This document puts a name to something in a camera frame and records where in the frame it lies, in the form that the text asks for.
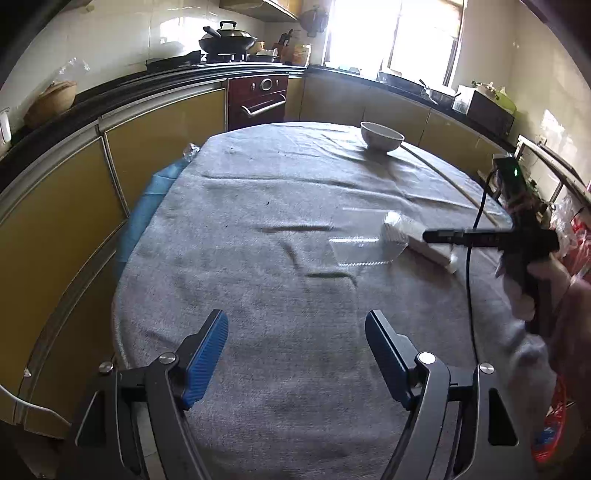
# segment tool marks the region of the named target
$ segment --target oven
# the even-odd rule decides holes
[[[228,82],[228,130],[282,122],[288,75],[231,79]]]

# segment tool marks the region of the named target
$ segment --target screw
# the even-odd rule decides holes
[[[112,362],[102,362],[99,365],[99,372],[103,375],[109,375],[113,371],[113,363]]]
[[[163,353],[158,357],[158,361],[161,364],[168,365],[174,362],[177,359],[177,356],[172,352]]]
[[[490,375],[491,373],[494,373],[495,371],[495,367],[493,367],[491,364],[480,364],[478,366],[478,368],[480,368],[480,371],[484,374]]]
[[[418,359],[422,364],[430,365],[435,363],[435,355],[430,352],[421,352],[418,354]]]

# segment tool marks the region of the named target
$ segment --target wok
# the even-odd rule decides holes
[[[232,24],[233,28],[224,29],[224,24]],[[236,22],[224,20],[220,22],[220,28],[203,27],[206,34],[199,40],[199,46],[207,53],[246,53],[256,42],[256,38],[244,30],[236,29]]]

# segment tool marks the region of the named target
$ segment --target blue cloth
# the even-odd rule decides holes
[[[115,254],[115,275],[117,280],[121,277],[131,252],[134,251],[139,238],[150,224],[154,213],[162,203],[164,196],[170,190],[175,180],[193,159],[193,150],[180,160],[171,163],[168,167],[152,175],[152,180],[139,198],[133,212],[131,212],[124,231],[121,234],[117,253]]]

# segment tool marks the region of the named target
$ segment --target window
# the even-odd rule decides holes
[[[335,0],[329,66],[355,66],[375,78],[384,67],[428,85],[449,83],[463,0]]]

